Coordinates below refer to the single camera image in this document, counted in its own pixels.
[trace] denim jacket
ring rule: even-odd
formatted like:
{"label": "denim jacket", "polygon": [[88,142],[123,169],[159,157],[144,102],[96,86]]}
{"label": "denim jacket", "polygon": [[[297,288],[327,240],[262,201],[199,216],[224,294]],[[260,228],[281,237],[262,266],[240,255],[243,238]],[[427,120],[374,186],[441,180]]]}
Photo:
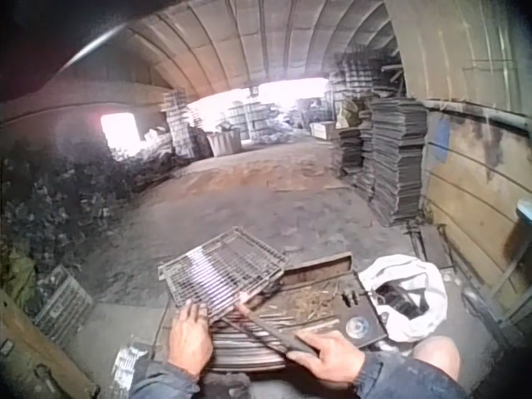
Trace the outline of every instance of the denim jacket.
{"label": "denim jacket", "polygon": [[[354,392],[361,399],[466,399],[466,392],[441,370],[392,353],[366,353]],[[131,389],[132,399],[190,399],[200,389],[188,373],[151,363],[147,378]]]}

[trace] knee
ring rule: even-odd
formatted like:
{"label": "knee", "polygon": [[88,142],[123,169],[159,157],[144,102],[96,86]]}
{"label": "knee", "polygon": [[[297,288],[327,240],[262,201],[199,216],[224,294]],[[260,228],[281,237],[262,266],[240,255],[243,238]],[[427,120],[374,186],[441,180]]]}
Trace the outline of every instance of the knee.
{"label": "knee", "polygon": [[460,373],[460,353],[448,337],[430,337],[414,348],[413,357],[441,369],[455,381]]}

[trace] dirt floor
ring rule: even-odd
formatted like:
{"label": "dirt floor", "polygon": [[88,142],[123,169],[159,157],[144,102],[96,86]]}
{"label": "dirt floor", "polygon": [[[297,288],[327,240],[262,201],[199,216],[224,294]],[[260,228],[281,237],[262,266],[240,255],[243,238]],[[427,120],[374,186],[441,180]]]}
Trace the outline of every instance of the dirt floor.
{"label": "dirt floor", "polygon": [[82,265],[96,300],[162,307],[156,266],[232,226],[244,227],[292,264],[352,251],[358,268],[413,254],[400,228],[383,228],[329,170],[331,146],[304,140],[196,162],[147,192]]}
{"label": "dirt floor", "polygon": [[[292,265],[351,251],[362,270],[384,255],[413,255],[401,228],[383,228],[366,202],[333,176],[331,149],[306,138],[204,160],[146,192],[91,248],[77,276],[99,303],[70,346],[72,358],[106,386],[119,347],[131,337],[152,339],[168,298],[157,265],[234,225],[286,253]],[[489,370],[497,345],[465,311],[461,282],[453,277],[446,286],[448,319],[436,332],[455,339],[460,382],[469,390]],[[252,391],[257,398],[308,397],[283,379],[257,382]]]}

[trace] stack of metal sheets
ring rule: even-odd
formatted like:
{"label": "stack of metal sheets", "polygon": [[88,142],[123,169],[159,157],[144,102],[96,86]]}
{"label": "stack of metal sheets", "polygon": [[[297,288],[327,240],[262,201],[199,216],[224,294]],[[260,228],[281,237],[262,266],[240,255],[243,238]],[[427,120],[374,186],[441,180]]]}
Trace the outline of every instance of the stack of metal sheets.
{"label": "stack of metal sheets", "polygon": [[362,140],[357,127],[337,130],[337,138],[332,141],[332,167],[339,170],[340,175],[355,175],[362,164]]}
{"label": "stack of metal sheets", "polygon": [[356,176],[353,184],[357,192],[367,201],[373,198],[375,170],[373,166],[373,124],[372,113],[369,110],[360,111],[358,116],[362,124],[358,127],[362,139],[362,171]]}
{"label": "stack of metal sheets", "polygon": [[417,215],[426,109],[407,98],[375,100],[371,108],[375,164],[372,207],[380,222],[389,226]]}

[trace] metal grill grate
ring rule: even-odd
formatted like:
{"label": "metal grill grate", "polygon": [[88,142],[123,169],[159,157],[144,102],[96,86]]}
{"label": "metal grill grate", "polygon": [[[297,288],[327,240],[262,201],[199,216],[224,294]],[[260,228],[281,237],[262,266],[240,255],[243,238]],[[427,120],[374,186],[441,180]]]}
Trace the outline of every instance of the metal grill grate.
{"label": "metal grill grate", "polygon": [[65,347],[92,309],[91,296],[62,266],[52,272],[66,276],[61,287],[33,319],[41,332],[60,347]]}
{"label": "metal grill grate", "polygon": [[224,316],[239,293],[254,296],[283,275],[287,259],[235,227],[159,267],[178,308],[206,303],[211,322]]}

